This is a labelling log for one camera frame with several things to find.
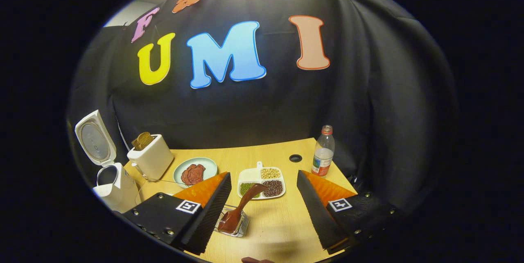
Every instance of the bottle label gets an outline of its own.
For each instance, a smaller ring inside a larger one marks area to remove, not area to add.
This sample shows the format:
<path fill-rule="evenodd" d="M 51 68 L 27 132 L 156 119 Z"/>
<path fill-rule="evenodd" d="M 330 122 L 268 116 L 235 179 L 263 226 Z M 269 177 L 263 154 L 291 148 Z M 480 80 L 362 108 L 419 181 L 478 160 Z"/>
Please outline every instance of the bottle label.
<path fill-rule="evenodd" d="M 331 165 L 331 160 L 333 157 L 330 157 L 329 159 L 320 159 L 316 156 L 313 157 L 313 174 L 324 176 L 328 173 L 329 166 Z"/>

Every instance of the brown spoon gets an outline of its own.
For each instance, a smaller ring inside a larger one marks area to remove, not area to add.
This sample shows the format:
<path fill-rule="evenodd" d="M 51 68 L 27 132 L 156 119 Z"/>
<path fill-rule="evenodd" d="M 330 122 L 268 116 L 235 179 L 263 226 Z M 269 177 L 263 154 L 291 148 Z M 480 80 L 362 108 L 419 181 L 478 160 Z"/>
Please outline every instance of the brown spoon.
<path fill-rule="evenodd" d="M 240 200 L 238 207 L 224 214 L 222 219 L 220 219 L 219 227 L 217 229 L 219 231 L 222 231 L 223 233 L 234 233 L 236 226 L 238 225 L 238 222 L 240 222 L 242 209 L 244 209 L 247 202 L 249 202 L 253 197 L 255 197 L 255 195 L 265 190 L 267 190 L 266 185 L 262 185 L 260 183 L 253 184 L 253 186 L 251 186 L 251 188 L 247 190 L 247 192 L 242 196 L 242 199 Z"/>

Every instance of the bottle cap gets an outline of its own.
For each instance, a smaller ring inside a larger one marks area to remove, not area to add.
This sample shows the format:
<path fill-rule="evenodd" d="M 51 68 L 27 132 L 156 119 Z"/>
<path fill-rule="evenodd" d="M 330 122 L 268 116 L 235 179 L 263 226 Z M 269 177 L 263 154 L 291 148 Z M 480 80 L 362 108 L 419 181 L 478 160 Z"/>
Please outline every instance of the bottle cap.
<path fill-rule="evenodd" d="M 331 127 L 330 125 L 325 125 L 324 127 L 322 127 L 322 134 L 324 135 L 333 134 L 333 127 Z"/>

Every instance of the sliced meat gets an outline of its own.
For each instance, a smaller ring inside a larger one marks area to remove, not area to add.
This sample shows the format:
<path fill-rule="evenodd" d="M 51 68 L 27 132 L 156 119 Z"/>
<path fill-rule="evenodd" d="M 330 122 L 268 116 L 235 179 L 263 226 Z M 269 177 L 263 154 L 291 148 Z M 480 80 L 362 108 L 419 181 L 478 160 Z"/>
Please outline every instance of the sliced meat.
<path fill-rule="evenodd" d="M 189 172 L 196 167 L 197 165 L 191 164 L 191 166 L 189 166 L 184 172 L 182 172 L 182 176 L 180 177 L 180 179 L 182 179 L 183 183 L 185 183 L 186 185 L 191 185 L 191 182 L 189 182 L 189 179 L 187 179 L 187 176 L 189 175 Z"/>
<path fill-rule="evenodd" d="M 204 171 L 205 170 L 206 168 L 204 166 L 202 166 L 201 164 L 198 164 L 196 168 L 189 171 L 189 174 L 187 175 L 187 179 L 189 180 L 191 185 L 195 185 L 204 180 Z"/>

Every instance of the light blue plate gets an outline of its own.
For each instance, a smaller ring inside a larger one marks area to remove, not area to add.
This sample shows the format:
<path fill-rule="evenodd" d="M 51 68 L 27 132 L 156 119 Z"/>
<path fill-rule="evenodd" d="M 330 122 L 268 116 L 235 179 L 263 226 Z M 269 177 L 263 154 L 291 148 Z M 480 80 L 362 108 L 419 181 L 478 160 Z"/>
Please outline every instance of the light blue plate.
<path fill-rule="evenodd" d="M 189 159 L 181 163 L 180 165 L 178 165 L 178 167 L 174 170 L 174 173 L 173 173 L 173 180 L 176 183 L 178 183 L 178 185 L 180 185 L 180 187 L 182 188 L 189 187 L 184 184 L 184 181 L 182 181 L 180 177 L 182 176 L 182 172 L 184 172 L 189 166 L 191 166 L 191 164 L 195 164 L 195 165 L 201 164 L 202 166 L 206 168 L 206 170 L 204 170 L 204 176 L 203 176 L 204 180 L 217 175 L 217 171 L 218 171 L 217 164 L 215 164 L 213 160 L 208 159 L 207 157 L 195 157 L 195 158 Z"/>

